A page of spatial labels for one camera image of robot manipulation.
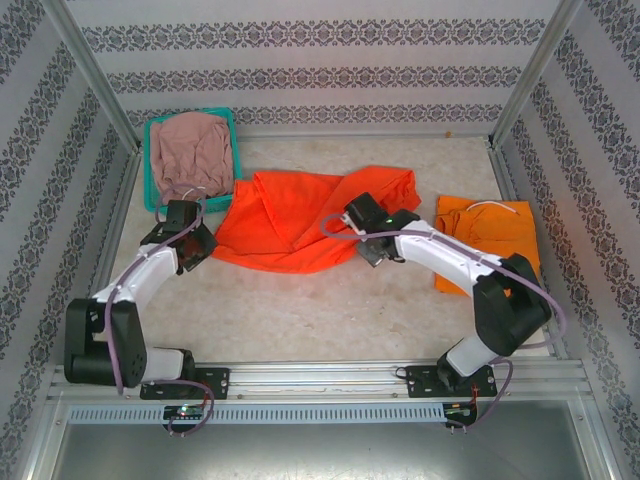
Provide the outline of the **aluminium frame post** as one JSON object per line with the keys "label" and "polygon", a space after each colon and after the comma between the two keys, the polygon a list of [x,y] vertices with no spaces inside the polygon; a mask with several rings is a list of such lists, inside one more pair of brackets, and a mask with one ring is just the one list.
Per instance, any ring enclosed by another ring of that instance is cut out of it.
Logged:
{"label": "aluminium frame post", "polygon": [[81,28],[73,18],[66,0],[39,1],[72,54],[83,77],[104,108],[120,139],[127,147],[137,149],[140,145],[138,135],[118,101]]}
{"label": "aluminium frame post", "polygon": [[489,135],[489,143],[494,150],[504,143],[531,91],[538,83],[582,3],[583,0],[559,0],[540,37],[540,41],[508,98],[492,133]]}

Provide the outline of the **left controller board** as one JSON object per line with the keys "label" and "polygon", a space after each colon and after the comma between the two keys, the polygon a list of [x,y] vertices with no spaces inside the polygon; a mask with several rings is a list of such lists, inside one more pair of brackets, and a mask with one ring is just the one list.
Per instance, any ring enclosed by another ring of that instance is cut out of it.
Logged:
{"label": "left controller board", "polygon": [[166,406],[163,411],[163,419],[169,420],[201,420],[204,416],[204,408],[199,405]]}

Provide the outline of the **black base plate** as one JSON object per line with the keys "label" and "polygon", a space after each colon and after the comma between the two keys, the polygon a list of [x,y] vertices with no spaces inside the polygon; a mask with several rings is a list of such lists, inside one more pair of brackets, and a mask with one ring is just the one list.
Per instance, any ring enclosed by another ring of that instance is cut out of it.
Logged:
{"label": "black base plate", "polygon": [[205,387],[213,393],[214,400],[225,400],[230,383],[228,368],[196,368],[177,380],[143,384],[140,388],[142,400],[196,400],[202,401]]}
{"label": "black base plate", "polygon": [[454,390],[440,380],[435,365],[406,366],[404,373],[410,398],[472,397],[474,392],[481,398],[494,398],[498,393],[494,371],[489,365],[483,366]]}

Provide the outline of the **teal plastic basket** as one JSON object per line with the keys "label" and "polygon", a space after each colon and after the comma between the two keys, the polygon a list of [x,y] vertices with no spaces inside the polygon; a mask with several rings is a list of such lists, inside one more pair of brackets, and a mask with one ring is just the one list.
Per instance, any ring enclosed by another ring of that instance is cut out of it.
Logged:
{"label": "teal plastic basket", "polygon": [[[213,115],[218,115],[225,118],[228,121],[231,136],[232,136],[232,147],[233,147],[233,159],[234,159],[234,184],[237,180],[242,178],[242,166],[239,157],[239,149],[236,135],[236,122],[234,118],[234,114],[232,110],[227,107],[214,107],[214,108],[205,108],[196,111],[187,111],[187,112],[204,112]],[[161,194],[154,183],[151,173],[150,166],[150,140],[149,140],[149,131],[150,125],[154,122],[160,122],[165,120],[171,116],[178,115],[181,113],[168,114],[164,116],[157,116],[155,118],[151,118],[145,122],[144,130],[143,130],[143,198],[144,198],[144,206],[147,211],[153,212],[156,208],[156,203],[159,199],[169,200],[163,194]],[[229,208],[232,200],[232,193],[230,194],[210,198],[206,196],[206,211],[209,213],[213,212],[222,212]]]}

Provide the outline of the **red-orange shorts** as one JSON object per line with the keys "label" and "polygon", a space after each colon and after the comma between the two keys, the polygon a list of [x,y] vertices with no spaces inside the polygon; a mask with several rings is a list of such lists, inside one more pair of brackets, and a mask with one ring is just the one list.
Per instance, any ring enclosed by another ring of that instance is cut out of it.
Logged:
{"label": "red-orange shorts", "polygon": [[313,274],[343,264],[356,254],[356,242],[326,236],[321,224],[363,193],[389,212],[421,203],[411,169],[368,166],[344,176],[259,171],[235,183],[212,257],[282,274]]}

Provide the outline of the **aluminium mounting rail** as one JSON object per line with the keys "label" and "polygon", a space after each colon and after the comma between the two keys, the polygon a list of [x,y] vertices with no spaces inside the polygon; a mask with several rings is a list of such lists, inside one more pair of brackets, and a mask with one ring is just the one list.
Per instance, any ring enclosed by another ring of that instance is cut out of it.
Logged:
{"label": "aluminium mounting rail", "polygon": [[[404,368],[425,362],[266,362],[211,365],[228,368],[228,401],[383,401],[410,398]],[[592,395],[580,361],[517,357],[493,368],[506,400],[573,399]]]}

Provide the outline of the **light orange shorts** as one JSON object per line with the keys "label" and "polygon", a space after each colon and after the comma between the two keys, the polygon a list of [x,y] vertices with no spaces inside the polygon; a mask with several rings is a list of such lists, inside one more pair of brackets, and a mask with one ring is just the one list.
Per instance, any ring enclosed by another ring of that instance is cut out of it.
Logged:
{"label": "light orange shorts", "polygon": [[435,228],[470,247],[503,258],[520,254],[540,276],[536,228],[526,201],[475,201],[441,195]]}

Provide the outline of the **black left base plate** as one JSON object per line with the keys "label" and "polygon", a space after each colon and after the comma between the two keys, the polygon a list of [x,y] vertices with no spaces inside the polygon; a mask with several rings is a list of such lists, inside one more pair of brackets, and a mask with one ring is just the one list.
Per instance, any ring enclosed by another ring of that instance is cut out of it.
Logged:
{"label": "black left base plate", "polygon": [[230,383],[228,368],[196,368],[177,380],[143,384],[140,388],[142,400],[196,400],[202,401],[205,387],[213,393],[214,400],[225,400]]}

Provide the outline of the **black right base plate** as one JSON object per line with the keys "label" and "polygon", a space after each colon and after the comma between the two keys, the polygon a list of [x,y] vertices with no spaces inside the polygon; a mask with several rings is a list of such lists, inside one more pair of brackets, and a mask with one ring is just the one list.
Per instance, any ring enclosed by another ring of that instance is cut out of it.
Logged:
{"label": "black right base plate", "polygon": [[406,366],[404,373],[410,398],[472,397],[474,392],[481,398],[494,398],[498,393],[494,371],[489,365],[483,366],[454,390],[440,380],[435,365]]}

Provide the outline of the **pink shorts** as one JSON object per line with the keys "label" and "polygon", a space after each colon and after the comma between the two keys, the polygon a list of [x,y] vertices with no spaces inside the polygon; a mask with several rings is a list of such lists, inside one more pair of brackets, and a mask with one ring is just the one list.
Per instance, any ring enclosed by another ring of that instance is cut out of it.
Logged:
{"label": "pink shorts", "polygon": [[186,112],[150,125],[150,166],[157,190],[167,199],[228,195],[234,186],[228,121]]}

